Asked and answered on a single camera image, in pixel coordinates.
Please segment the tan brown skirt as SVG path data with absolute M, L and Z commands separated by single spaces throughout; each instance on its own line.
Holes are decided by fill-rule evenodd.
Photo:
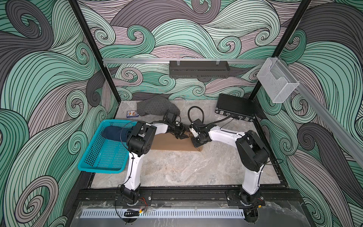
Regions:
M 186 132 L 186 139 L 177 139 L 171 133 L 159 134 L 154 137 L 151 149 L 164 151 L 203 151 L 203 146 L 196 148 L 192 143 L 192 134 Z

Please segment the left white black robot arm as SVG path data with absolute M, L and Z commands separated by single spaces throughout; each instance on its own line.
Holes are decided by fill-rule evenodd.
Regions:
M 127 133 L 121 132 L 121 135 L 127 135 L 126 146 L 129 152 L 129 163 L 125 182 L 118 186 L 117 193 L 127 204 L 135 205 L 139 201 L 143 159 L 151 150 L 155 136 L 168 132 L 172 132 L 178 137 L 185 137 L 181 117 L 170 111 L 167 111 L 160 121 L 151 123 L 137 121 Z

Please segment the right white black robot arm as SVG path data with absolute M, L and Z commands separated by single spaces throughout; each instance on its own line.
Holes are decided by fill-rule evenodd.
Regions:
M 188 119 L 191 122 L 190 132 L 192 133 L 194 147 L 199 148 L 209 142 L 217 141 L 237 149 L 240 160 L 246 168 L 240 192 L 241 202 L 244 206 L 248 207 L 265 206 L 265 200 L 260 193 L 260 178 L 263 168 L 266 165 L 272 165 L 270 163 L 270 151 L 265 143 L 255 131 L 237 132 L 216 125 L 231 118 L 230 115 L 222 120 L 208 124 L 205 124 L 203 119 L 193 121 L 190 111 L 194 108 L 204 114 L 202 109 L 197 106 L 190 107 L 187 113 Z

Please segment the blue denim skirt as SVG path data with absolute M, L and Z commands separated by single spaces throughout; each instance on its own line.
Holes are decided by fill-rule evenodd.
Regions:
M 126 142 L 132 130 L 133 127 L 123 128 L 117 126 L 108 126 L 102 131 L 101 135 L 107 140 Z

